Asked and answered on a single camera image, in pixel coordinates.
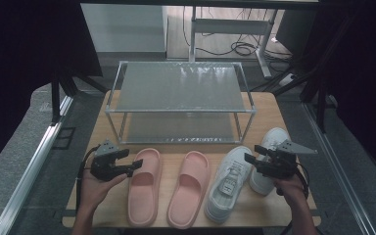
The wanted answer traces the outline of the grey cabinet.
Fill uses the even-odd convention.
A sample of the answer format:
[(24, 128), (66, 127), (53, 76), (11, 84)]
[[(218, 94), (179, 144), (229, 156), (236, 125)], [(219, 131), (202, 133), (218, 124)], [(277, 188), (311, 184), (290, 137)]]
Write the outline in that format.
[(98, 53), (164, 53), (167, 14), (163, 6), (81, 4)]

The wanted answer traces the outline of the white sneaker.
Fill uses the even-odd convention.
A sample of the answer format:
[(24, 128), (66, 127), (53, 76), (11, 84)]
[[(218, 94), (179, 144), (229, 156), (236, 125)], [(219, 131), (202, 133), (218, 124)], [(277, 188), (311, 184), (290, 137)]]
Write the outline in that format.
[(252, 169), (245, 161), (245, 155), (251, 153), (249, 148), (239, 146), (222, 159), (205, 205), (206, 216), (212, 221), (223, 223), (232, 213)]
[[(288, 133), (283, 128), (274, 127), (264, 135), (261, 146), (269, 150), (275, 150), (285, 140), (289, 140)], [(250, 176), (249, 185), (255, 192), (263, 196), (268, 195), (274, 188), (273, 180), (255, 169)]]

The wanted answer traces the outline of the metal shoe rack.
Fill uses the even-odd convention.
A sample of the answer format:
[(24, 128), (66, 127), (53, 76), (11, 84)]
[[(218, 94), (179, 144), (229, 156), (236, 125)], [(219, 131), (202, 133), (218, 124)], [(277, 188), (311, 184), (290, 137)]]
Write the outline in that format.
[(120, 144), (240, 144), (256, 106), (240, 63), (121, 62), (105, 109)]

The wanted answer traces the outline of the pink slipper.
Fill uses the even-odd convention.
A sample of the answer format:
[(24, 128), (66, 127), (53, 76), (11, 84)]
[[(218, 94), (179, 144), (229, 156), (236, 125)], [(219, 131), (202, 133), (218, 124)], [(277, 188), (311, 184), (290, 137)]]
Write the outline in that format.
[(210, 177), (211, 167), (204, 154), (191, 151), (184, 157), (167, 209), (167, 222), (172, 227), (187, 229), (193, 225), (207, 192)]
[(159, 151), (147, 148), (141, 150), (135, 160), (143, 163), (129, 180), (127, 218), (130, 225), (145, 227), (152, 224), (158, 214), (162, 159)]

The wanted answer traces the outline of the black computer case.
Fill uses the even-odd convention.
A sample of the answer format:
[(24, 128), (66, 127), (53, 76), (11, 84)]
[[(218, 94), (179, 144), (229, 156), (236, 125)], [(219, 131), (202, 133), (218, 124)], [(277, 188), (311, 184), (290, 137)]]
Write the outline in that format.
[(312, 25), (310, 11), (286, 10), (276, 33), (276, 39), (294, 57), (304, 53)]

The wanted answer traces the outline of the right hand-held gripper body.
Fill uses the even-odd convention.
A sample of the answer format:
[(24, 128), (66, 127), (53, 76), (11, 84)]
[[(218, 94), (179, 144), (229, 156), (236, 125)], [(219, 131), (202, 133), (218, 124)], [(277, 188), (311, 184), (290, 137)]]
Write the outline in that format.
[(269, 150), (269, 153), (270, 155), (266, 156), (268, 160), (263, 162), (260, 172), (265, 176), (286, 179), (292, 177), (297, 171), (297, 155), (314, 155), (317, 151), (285, 140), (275, 150)]

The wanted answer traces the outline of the white desk frame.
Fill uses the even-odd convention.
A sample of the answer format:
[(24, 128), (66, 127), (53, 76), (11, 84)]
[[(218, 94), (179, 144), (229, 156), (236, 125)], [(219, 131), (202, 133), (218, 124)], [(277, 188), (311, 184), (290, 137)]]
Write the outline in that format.
[(264, 52), (270, 39), (277, 10), (273, 10), (271, 16), (265, 20), (222, 20), (222, 19), (203, 19), (197, 17), (197, 8), (192, 8), (191, 16), (191, 35), (189, 46), (189, 61), (196, 60), (196, 35), (198, 33), (216, 33), (216, 34), (238, 34), (238, 35), (256, 35), (261, 36), (254, 54), (257, 56), (262, 74), (266, 79), (271, 79), (272, 74), (268, 63), (264, 58)]

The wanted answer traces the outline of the person's right hand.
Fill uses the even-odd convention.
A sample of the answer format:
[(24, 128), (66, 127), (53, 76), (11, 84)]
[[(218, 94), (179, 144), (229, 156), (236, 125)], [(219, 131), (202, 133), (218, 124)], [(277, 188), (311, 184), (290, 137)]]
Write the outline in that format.
[(273, 183), (277, 189), (283, 192), (283, 197), (290, 205), (303, 202), (306, 199), (304, 186), (297, 175), (289, 179), (274, 179)]

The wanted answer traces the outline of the aluminium rail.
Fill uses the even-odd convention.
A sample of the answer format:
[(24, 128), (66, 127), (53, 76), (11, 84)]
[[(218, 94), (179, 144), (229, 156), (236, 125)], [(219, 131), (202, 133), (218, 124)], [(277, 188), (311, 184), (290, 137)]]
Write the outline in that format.
[(350, 183), (348, 176), (346, 175), (344, 168), (342, 167), (327, 135), (317, 125), (314, 111), (308, 104), (302, 104), (302, 107), (362, 235), (376, 235), (376, 230), (370, 220), (370, 217), (361, 200), (355, 193), (353, 186)]
[(59, 121), (50, 124), (46, 129), (37, 149), (23, 173), (23, 176), (0, 215), (0, 235), (8, 235), (13, 227), (25, 200), (47, 159), (56, 137), (59, 134), (63, 123), (67, 119), (72, 103), (73, 97), (66, 96), (58, 106), (60, 109)]

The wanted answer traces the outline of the white power strip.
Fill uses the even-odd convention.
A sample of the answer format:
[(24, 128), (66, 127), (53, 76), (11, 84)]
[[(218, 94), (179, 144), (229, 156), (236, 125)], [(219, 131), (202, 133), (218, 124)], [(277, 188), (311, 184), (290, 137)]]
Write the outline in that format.
[(285, 86), (289, 83), (291, 83), (292, 81), (294, 81), (297, 77), (292, 74), (292, 73), (289, 73), (287, 74), (284, 78), (282, 78), (280, 81), (279, 81), (279, 85), (280, 86)]

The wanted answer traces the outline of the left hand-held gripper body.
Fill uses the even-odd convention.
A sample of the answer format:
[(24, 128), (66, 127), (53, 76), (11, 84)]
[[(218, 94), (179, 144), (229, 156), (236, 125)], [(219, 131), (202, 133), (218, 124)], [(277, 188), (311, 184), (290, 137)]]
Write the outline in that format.
[(90, 172), (99, 180), (110, 181), (119, 176), (119, 165), (113, 160), (113, 153), (119, 151), (112, 141), (106, 139), (97, 148), (91, 164)]

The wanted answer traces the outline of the black metal stand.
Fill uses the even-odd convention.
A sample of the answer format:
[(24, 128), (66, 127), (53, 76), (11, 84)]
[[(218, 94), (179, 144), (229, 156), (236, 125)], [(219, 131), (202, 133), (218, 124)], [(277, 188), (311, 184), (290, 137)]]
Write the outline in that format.
[(308, 103), (312, 101), (314, 96), (317, 96), (315, 123), (321, 130), (324, 130), (324, 114), (326, 109), (326, 70), (340, 41), (352, 23), (353, 16), (351, 14), (345, 14), (339, 21), (335, 22), (335, 26), (330, 27), (329, 36), (321, 41), (321, 43), (327, 43), (327, 45), (321, 55), (314, 60), (311, 69), (285, 86), (272, 91), (272, 94), (277, 97), (304, 83), (305, 87), (301, 92), (300, 99), (302, 102)]
[(70, 98), (78, 92), (78, 88), (73, 81), (75, 77), (102, 93), (108, 91), (105, 86), (78, 71), (71, 69), (56, 69), (51, 79), (52, 125), (55, 125), (61, 120), (60, 88), (63, 88), (65, 94)]

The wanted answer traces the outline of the dark curtain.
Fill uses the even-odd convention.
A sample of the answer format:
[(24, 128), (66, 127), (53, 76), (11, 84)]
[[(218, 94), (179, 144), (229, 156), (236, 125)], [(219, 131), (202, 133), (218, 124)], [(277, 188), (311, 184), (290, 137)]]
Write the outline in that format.
[(81, 0), (0, 0), (0, 153), (60, 73), (102, 74)]
[(327, 64), (328, 93), (338, 102), (338, 117), (376, 162), (376, 0), (328, 1), (352, 5), (319, 9), (316, 39), (335, 32), (346, 16), (354, 16)]

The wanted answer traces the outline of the person's left hand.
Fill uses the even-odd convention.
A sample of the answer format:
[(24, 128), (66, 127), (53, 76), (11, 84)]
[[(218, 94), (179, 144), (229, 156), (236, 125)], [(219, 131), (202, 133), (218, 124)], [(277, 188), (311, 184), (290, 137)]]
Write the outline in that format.
[(97, 179), (89, 170), (85, 170), (80, 190), (79, 211), (94, 212), (107, 197), (109, 191), (126, 178), (126, 174), (121, 174), (110, 181), (102, 181)]

